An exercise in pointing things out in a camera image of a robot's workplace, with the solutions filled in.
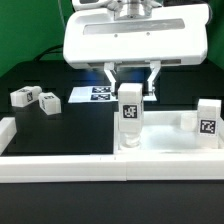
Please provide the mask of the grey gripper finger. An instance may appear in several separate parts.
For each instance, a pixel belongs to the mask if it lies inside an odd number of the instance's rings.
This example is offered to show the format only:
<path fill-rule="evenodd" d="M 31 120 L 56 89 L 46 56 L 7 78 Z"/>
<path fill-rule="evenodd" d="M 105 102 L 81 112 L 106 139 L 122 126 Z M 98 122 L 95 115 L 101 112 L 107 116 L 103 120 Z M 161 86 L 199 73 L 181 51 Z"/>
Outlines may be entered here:
<path fill-rule="evenodd" d="M 151 74 L 149 75 L 147 79 L 149 95 L 153 95 L 155 93 L 155 82 L 156 82 L 156 79 L 159 77 L 160 69 L 161 69 L 160 61 L 152 61 L 150 63 Z"/>

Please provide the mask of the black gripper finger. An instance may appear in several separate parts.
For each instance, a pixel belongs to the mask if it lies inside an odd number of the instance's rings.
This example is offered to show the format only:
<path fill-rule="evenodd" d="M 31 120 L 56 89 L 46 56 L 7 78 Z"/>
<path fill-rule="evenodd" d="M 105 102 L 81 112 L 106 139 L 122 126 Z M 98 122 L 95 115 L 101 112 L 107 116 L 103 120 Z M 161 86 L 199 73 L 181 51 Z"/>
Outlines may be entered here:
<path fill-rule="evenodd" d="M 108 80 L 110 81 L 111 94 L 116 97 L 118 94 L 118 83 L 115 79 L 117 74 L 116 66 L 113 62 L 106 62 L 104 64 L 104 73 L 106 74 Z"/>

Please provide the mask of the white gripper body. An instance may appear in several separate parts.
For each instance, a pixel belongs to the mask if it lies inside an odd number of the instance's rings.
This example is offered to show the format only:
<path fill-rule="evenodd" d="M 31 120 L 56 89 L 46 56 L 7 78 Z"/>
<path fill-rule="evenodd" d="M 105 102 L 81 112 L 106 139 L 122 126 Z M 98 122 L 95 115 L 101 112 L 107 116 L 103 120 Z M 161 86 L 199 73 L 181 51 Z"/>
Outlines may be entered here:
<path fill-rule="evenodd" d="M 106 8 L 82 10 L 68 20 L 63 56 L 76 69 L 201 63 L 207 55 L 206 4 L 154 8 L 147 18 L 117 19 Z"/>

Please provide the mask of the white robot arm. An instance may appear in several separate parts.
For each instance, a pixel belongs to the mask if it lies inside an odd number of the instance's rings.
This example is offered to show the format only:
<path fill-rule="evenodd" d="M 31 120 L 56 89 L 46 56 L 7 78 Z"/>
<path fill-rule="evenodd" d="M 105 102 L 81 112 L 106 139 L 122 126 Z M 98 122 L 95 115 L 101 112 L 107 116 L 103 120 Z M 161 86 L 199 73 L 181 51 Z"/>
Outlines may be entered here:
<path fill-rule="evenodd" d="M 152 95 L 163 66 L 198 65 L 207 57 L 205 2 L 157 0 L 72 0 L 63 56 L 75 69 L 101 68 L 117 93 L 116 70 L 148 67 L 143 93 Z"/>

